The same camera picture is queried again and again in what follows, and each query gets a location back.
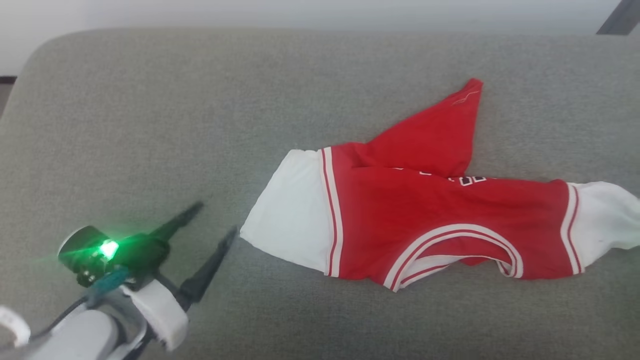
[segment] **cable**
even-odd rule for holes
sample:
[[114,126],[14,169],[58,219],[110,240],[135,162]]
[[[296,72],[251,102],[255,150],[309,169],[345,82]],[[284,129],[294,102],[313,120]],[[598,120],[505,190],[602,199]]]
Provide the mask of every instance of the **cable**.
[[108,273],[103,278],[96,281],[86,290],[86,306],[91,309],[109,292],[117,289],[129,277],[129,269],[119,266],[113,272]]
[[58,315],[58,317],[55,320],[53,320],[53,322],[50,323],[47,327],[42,329],[37,334],[32,335],[31,336],[31,340],[37,340],[37,339],[41,338],[42,336],[45,336],[46,334],[49,334],[53,330],[54,327],[56,327],[62,320],[64,320],[78,306],[84,304],[84,302],[86,302],[86,297],[81,297],[80,299],[76,300],[73,304],[71,304],[71,306],[69,306],[66,310],[64,310],[62,312],[62,314]]
[[125,357],[122,360],[137,360],[137,358],[139,358],[140,355],[142,355],[142,352],[145,351],[145,348],[147,347],[147,345],[149,345],[149,343],[153,339],[154,339],[153,332],[147,329],[147,332],[142,338],[142,341],[140,341],[140,344],[138,344],[136,348],[130,351],[127,355],[125,355]]
[[[55,320],[53,320],[53,322],[50,323],[47,327],[42,329],[40,332],[32,335],[30,337],[30,339],[29,339],[29,342],[32,342],[34,340],[37,340],[37,339],[49,334],[51,332],[51,330],[53,330],[53,328],[55,328],[62,320],[64,320],[64,318],[66,318],[78,306],[84,304],[85,301],[86,301],[86,297],[81,297],[80,299],[75,301],[73,304],[71,304],[71,306],[69,306],[66,310],[64,310],[62,312],[62,314],[58,315],[58,317]],[[11,341],[11,342],[9,342],[7,344],[4,344],[4,345],[0,346],[0,353],[6,352],[6,351],[9,351],[9,350],[13,350],[13,349],[15,349],[15,347],[13,346],[13,342]]]

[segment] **blue cable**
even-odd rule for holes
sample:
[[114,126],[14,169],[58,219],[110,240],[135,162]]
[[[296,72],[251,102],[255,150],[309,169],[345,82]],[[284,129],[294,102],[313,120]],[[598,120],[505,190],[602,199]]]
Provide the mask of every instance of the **blue cable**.
[[115,271],[96,281],[86,290],[86,306],[91,308],[96,305],[104,295],[124,284],[128,277],[129,269],[120,266]]

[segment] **white stripe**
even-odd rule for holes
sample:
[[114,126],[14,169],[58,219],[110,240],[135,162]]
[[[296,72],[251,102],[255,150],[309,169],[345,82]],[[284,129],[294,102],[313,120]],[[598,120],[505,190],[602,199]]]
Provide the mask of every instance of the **white stripe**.
[[467,101],[467,98],[469,97],[469,95],[471,95],[471,94],[477,94],[477,93],[479,93],[479,92],[480,92],[480,91],[472,91],[472,92],[470,92],[469,94],[467,94],[467,96],[465,96],[465,98],[464,98],[464,99],[460,99],[460,100],[454,101],[454,102],[452,103],[452,105],[455,105],[455,104],[461,104],[461,103],[463,103],[463,102]]
[[[481,236],[475,233],[463,233],[462,231],[464,230],[471,230],[471,231],[477,231],[479,233],[483,233],[485,235],[491,236],[495,239],[500,240],[503,244],[500,244],[499,242],[485,237],[485,236]],[[416,249],[418,249],[421,245],[422,242],[424,242],[427,239],[430,238],[434,238],[440,234],[444,234],[444,233],[448,233],[450,231],[460,231],[459,233],[454,233],[454,234],[450,234],[447,236],[441,236],[440,238],[435,238],[431,241],[431,243],[425,244],[422,246],[423,249],[420,249],[419,251],[416,251],[415,254],[412,256],[411,259],[409,259],[408,264],[410,265],[411,263],[413,263],[413,261],[415,261],[415,259],[420,255],[420,253],[426,249],[427,247],[438,243],[440,241],[446,240],[446,239],[450,239],[450,238],[456,238],[459,236],[469,236],[469,237],[473,237],[473,238],[479,238],[482,240],[486,240],[489,241],[491,243],[494,243],[500,247],[502,247],[503,249],[505,249],[508,253],[509,256],[511,258],[511,263],[515,265],[515,268],[511,270],[511,274],[510,276],[512,277],[516,277],[516,278],[520,278],[522,277],[523,274],[523,270],[524,270],[524,266],[522,264],[522,256],[520,256],[520,253],[515,249],[515,247],[513,246],[513,244],[511,244],[510,242],[507,241],[507,239],[503,238],[502,236],[500,236],[499,234],[497,234],[495,231],[492,231],[491,229],[488,229],[484,226],[480,226],[480,225],[475,225],[475,224],[453,224],[453,225],[447,225],[447,226],[442,226],[442,227],[438,227],[436,229],[433,229],[431,231],[429,231],[428,233],[420,236],[419,238],[417,238],[416,240],[414,240],[404,251],[403,253],[398,257],[398,259],[396,260],[396,262],[393,264],[393,266],[391,266],[391,269],[389,270],[389,272],[387,273],[387,277],[385,278],[385,282],[384,282],[384,286],[392,289],[392,284],[394,282],[394,279],[396,277],[396,274],[398,273],[398,271],[400,271],[400,268],[402,267],[402,264],[411,256],[411,253],[414,252]],[[396,281],[396,287],[398,286],[398,284],[402,281],[403,279],[403,275],[400,274],[398,276],[398,280]]]
[[331,215],[331,203],[329,202],[329,193],[328,193],[328,187],[326,185],[326,179],[324,177],[324,172],[325,170],[325,164],[326,164],[326,157],[324,156],[324,152],[322,150],[318,150],[318,152],[320,153],[320,178],[322,179],[322,191],[326,193],[326,208],[329,209],[329,233],[331,234],[331,242],[329,244],[329,251],[326,252],[326,266],[324,267],[324,275],[327,276],[329,275],[329,264],[330,264],[330,258],[331,258],[331,247],[333,246],[333,217]]
[[505,265],[506,268],[511,269],[511,265],[503,260],[500,259],[496,259],[496,258],[492,258],[491,256],[484,256],[484,255],[430,255],[430,256],[425,256],[424,258],[419,258],[416,259],[411,265],[409,265],[407,267],[407,275],[404,276],[404,278],[406,279],[407,277],[410,277],[414,274],[417,274],[421,271],[427,270],[428,268],[433,268],[434,266],[440,266],[440,265],[449,265],[452,263],[455,263],[456,261],[460,260],[460,259],[464,259],[464,258],[485,258],[485,259],[490,259],[490,260],[494,260],[498,263],[498,268],[500,269],[500,272],[505,275],[505,276],[509,276],[509,274],[505,273],[504,270],[502,269],[502,267],[500,266],[500,263],[503,263]]
[[571,187],[572,193],[575,196],[575,218],[573,219],[573,224],[570,225],[570,231],[567,232],[567,235],[569,236],[569,242],[573,245],[573,249],[575,250],[575,257],[576,257],[576,262],[578,262],[578,269],[580,270],[580,273],[584,273],[584,262],[582,261],[582,258],[580,258],[580,252],[578,251],[578,246],[575,244],[575,242],[573,241],[574,237],[572,236],[573,230],[575,229],[575,223],[578,222],[579,216],[580,216],[580,212],[578,211],[578,208],[580,207],[580,193],[578,192],[578,188],[575,186],[575,184],[571,184],[568,183]]
[[571,219],[573,218],[573,213],[575,212],[575,192],[573,191],[571,185],[567,184],[566,186],[567,190],[569,191],[569,201],[567,202],[566,213],[564,214],[562,226],[560,227],[560,237],[562,238],[564,249],[566,250],[567,255],[569,255],[571,270],[575,275],[580,272],[580,269],[578,268],[578,262],[573,255],[571,243],[569,242],[569,226],[571,225]]
[[427,271],[427,272],[426,272],[426,273],[424,273],[424,274],[420,274],[420,275],[418,275],[418,276],[416,276],[416,277],[414,277],[414,278],[412,278],[412,279],[410,279],[410,280],[407,280],[404,284],[400,284],[399,288],[400,288],[400,289],[404,289],[404,288],[406,288],[407,286],[409,286],[410,284],[413,284],[414,282],[416,282],[416,281],[418,281],[418,280],[420,280],[420,279],[423,279],[423,278],[425,278],[425,277],[427,277],[427,276],[429,276],[429,275],[431,275],[431,274],[434,274],[434,273],[437,273],[437,272],[439,272],[439,271],[442,271],[442,270],[444,270],[444,269],[446,269],[446,268],[448,268],[448,267],[449,267],[449,265],[447,265],[447,266],[445,266],[445,267],[442,267],[442,268],[433,269],[432,271]]
[[326,178],[329,182],[329,195],[333,203],[333,214],[335,216],[336,239],[335,249],[333,250],[331,276],[338,277],[340,275],[340,256],[342,255],[342,215],[340,213],[340,202],[338,201],[338,190],[335,187],[335,177],[333,176],[333,156],[330,147],[324,148]]

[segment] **clothing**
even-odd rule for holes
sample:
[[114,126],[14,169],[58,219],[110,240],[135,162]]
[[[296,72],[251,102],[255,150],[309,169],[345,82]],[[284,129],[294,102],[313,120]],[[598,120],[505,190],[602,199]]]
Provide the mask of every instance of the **clothing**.
[[482,82],[369,143],[293,150],[241,236],[263,251],[393,291],[462,261],[506,276],[584,271],[640,244],[640,202],[608,183],[466,176]]

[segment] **gray fabric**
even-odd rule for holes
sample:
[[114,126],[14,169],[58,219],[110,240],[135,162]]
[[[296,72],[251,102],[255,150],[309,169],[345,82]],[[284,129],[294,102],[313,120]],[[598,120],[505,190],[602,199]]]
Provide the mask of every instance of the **gray fabric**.
[[[289,149],[366,141],[471,77],[485,88],[470,174],[640,194],[636,38],[123,29],[49,42],[0,120],[0,302],[40,328],[81,292],[55,258],[68,233],[147,231],[203,199],[163,267],[180,281]],[[239,241],[172,358],[630,359],[639,284],[636,249],[569,279],[460,265],[394,294]]]
[[6,101],[9,99],[9,93],[11,92],[12,87],[13,85],[0,84],[0,116],[2,116],[4,106]]

